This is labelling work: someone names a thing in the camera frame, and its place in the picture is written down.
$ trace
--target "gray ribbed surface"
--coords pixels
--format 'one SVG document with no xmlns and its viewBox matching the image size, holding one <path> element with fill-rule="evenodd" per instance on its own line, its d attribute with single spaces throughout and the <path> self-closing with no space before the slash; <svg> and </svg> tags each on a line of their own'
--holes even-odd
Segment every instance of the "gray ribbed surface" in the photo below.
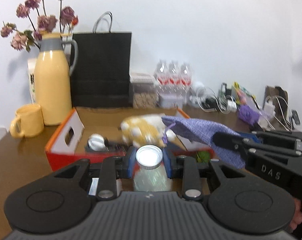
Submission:
<svg viewBox="0 0 302 240">
<path fill-rule="evenodd" d="M 176 192 L 122 192 L 98 203 L 78 226 L 62 233 L 33 236 L 13 231 L 7 240 L 292 240 L 286 232 L 247 236 L 212 221 L 200 203 L 180 199 Z"/>
</svg>

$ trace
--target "green object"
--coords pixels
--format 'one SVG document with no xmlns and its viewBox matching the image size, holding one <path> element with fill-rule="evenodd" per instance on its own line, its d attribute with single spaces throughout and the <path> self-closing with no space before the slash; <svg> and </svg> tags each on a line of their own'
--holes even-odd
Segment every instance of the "green object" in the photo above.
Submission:
<svg viewBox="0 0 302 240">
<path fill-rule="evenodd" d="M 208 163 L 211 159 L 211 154 L 209 151 L 200 151 L 196 153 L 196 161 L 198 163 Z"/>
</svg>

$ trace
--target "yellow plush toy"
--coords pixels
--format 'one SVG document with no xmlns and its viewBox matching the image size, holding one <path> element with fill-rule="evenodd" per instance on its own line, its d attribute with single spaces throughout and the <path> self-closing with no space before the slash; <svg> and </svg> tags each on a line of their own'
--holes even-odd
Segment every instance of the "yellow plush toy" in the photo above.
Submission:
<svg viewBox="0 0 302 240">
<path fill-rule="evenodd" d="M 123 141 L 127 145 L 133 144 L 136 148 L 144 145 L 164 147 L 162 137 L 165 125 L 161 116 L 159 114 L 148 114 L 125 118 L 120 125 Z M 175 139 L 175 134 L 172 130 L 168 130 L 166 136 L 169 141 Z"/>
</svg>

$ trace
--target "yellow mug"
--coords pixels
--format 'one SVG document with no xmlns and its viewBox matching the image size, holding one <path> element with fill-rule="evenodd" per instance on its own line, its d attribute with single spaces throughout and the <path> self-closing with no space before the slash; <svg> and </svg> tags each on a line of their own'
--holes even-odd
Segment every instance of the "yellow mug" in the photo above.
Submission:
<svg viewBox="0 0 302 240">
<path fill-rule="evenodd" d="M 16 117 L 10 124 L 10 134 L 14 138 L 34 137 L 44 129 L 41 107 L 29 104 L 16 111 Z"/>
</svg>

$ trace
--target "finger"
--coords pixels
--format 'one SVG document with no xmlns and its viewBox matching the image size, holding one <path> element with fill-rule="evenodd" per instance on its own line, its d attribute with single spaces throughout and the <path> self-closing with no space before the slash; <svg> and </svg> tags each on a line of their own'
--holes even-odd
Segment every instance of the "finger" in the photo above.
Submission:
<svg viewBox="0 0 302 240">
<path fill-rule="evenodd" d="M 301 210 L 301 201 L 297 198 L 294 198 L 294 202 L 295 202 L 295 212 L 300 211 Z"/>
<path fill-rule="evenodd" d="M 299 211 L 294 214 L 293 222 L 298 225 L 302 222 L 302 212 Z"/>
<path fill-rule="evenodd" d="M 293 230 L 295 230 L 297 228 L 297 224 L 293 221 L 291 221 L 291 223 L 289 224 L 290 228 L 292 228 Z"/>
</svg>

